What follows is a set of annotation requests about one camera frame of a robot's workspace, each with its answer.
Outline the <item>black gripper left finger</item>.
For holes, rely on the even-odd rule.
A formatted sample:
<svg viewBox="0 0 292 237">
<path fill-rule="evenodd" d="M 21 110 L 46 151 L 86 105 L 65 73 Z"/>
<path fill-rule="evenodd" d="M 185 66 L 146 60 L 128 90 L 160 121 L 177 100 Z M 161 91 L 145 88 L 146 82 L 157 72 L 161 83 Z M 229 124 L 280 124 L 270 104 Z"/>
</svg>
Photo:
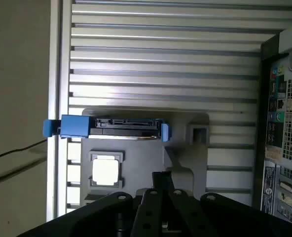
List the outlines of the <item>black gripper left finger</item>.
<svg viewBox="0 0 292 237">
<path fill-rule="evenodd" d="M 23 237 L 159 237 L 162 235 L 164 173 L 152 173 L 153 187 L 132 197 L 104 196 L 36 228 Z"/>
</svg>

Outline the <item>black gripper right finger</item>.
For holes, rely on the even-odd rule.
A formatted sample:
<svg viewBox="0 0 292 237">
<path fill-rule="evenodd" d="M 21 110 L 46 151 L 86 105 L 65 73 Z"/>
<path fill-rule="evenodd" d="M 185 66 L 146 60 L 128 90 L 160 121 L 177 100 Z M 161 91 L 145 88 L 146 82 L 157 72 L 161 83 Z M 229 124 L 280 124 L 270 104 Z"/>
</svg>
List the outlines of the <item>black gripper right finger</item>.
<svg viewBox="0 0 292 237">
<path fill-rule="evenodd" d="M 292 237 L 292 223 L 216 193 L 200 199 L 162 173 L 164 237 Z"/>
</svg>

